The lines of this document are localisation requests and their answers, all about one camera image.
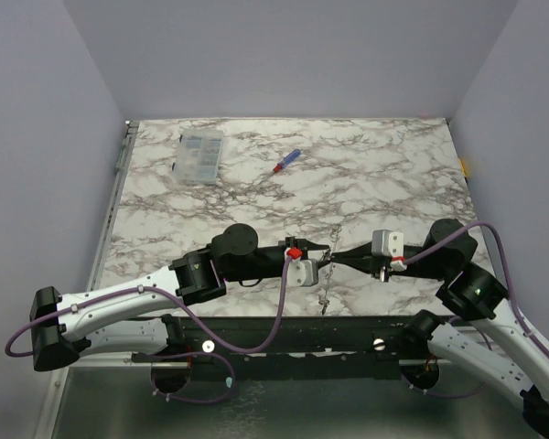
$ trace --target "marble vein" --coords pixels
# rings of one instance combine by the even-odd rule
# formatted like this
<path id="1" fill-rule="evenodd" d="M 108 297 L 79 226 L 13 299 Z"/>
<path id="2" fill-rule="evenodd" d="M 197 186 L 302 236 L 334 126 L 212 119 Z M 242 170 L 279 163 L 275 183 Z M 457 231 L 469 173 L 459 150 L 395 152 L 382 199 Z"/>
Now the marble vein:
<path id="1" fill-rule="evenodd" d="M 215 186 L 181 186 L 171 174 L 180 133 L 215 128 L 226 135 Z M 256 183 L 284 155 L 303 155 L 284 174 Z M 121 196 L 101 286 L 152 272 L 201 248 L 235 222 L 252 225 L 261 245 L 295 235 L 329 243 L 341 223 L 338 250 L 371 239 L 376 229 L 405 232 L 421 244 L 440 218 L 476 218 L 444 120 L 208 119 L 140 124 Z M 479 230 L 474 261 L 491 270 Z M 286 316 L 316 316 L 324 282 L 290 289 Z M 253 289 L 229 284 L 228 295 L 195 305 L 200 316 L 272 316 L 278 280 Z M 450 314 L 435 298 L 438 283 L 387 284 L 338 266 L 327 316 Z"/>

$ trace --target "screwdriver handle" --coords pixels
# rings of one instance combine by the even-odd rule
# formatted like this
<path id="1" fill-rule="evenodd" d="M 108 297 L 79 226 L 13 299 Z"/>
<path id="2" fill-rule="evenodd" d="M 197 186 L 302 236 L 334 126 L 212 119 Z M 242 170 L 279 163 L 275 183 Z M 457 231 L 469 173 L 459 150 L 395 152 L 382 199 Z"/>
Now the screwdriver handle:
<path id="1" fill-rule="evenodd" d="M 276 164 L 276 166 L 274 167 L 273 172 L 276 174 L 281 169 L 285 169 L 290 163 L 294 162 L 296 160 L 296 158 L 299 157 L 300 155 L 301 155 L 301 150 L 296 149 L 291 154 L 289 154 L 287 157 L 285 157 L 283 160 L 278 162 Z"/>

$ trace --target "metal frame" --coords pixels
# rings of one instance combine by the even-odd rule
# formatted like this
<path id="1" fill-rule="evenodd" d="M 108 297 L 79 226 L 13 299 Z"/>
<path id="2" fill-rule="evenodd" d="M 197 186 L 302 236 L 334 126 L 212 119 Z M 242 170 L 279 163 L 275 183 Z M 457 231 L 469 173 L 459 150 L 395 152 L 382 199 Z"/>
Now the metal frame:
<path id="1" fill-rule="evenodd" d="M 100 233 L 95 259 L 93 261 L 93 266 L 91 267 L 90 277 L 85 291 L 96 289 L 102 278 L 103 255 L 108 252 L 108 246 L 110 245 L 110 239 L 112 238 L 111 230 L 116 220 L 116 213 L 118 212 L 117 207 L 126 180 L 127 165 L 130 163 L 132 151 L 135 146 L 138 124 L 138 122 L 126 121 L 126 132 L 118 155 L 118 162 L 116 163 L 116 178 L 113 182 L 112 195 L 110 196 L 110 202 L 108 203 L 108 209 L 106 210 L 106 215 L 104 217 L 102 232 Z M 116 364 L 124 364 L 121 359 L 113 360 Z M 53 436 L 68 376 L 69 368 L 53 370 L 51 372 L 47 393 L 45 394 L 45 400 L 41 406 L 37 427 L 33 436 L 35 439 L 45 439 Z"/>

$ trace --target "clear plastic box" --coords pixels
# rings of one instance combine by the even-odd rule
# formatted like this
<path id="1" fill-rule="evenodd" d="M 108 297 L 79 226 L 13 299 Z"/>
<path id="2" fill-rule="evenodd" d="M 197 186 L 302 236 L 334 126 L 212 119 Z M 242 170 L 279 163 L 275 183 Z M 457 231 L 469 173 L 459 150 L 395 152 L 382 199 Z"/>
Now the clear plastic box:
<path id="1" fill-rule="evenodd" d="M 223 137 L 220 130 L 184 130 L 173 163 L 175 178 L 184 183 L 215 185 Z"/>

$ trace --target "gray wall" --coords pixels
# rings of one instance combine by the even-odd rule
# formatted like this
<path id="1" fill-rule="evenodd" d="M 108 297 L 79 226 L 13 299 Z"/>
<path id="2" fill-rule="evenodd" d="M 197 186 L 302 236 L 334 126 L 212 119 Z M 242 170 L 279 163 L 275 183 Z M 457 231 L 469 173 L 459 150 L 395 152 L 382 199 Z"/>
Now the gray wall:
<path id="1" fill-rule="evenodd" d="M 48 378 L 4 344 L 38 288 L 84 288 L 123 124 L 60 0 L 0 0 L 0 438 L 31 436 Z"/>
<path id="2" fill-rule="evenodd" d="M 478 214 L 501 232 L 520 304 L 549 338 L 549 1 L 519 2 L 451 131 Z"/>
<path id="3" fill-rule="evenodd" d="M 453 115 L 515 0 L 65 0 L 126 118 Z"/>

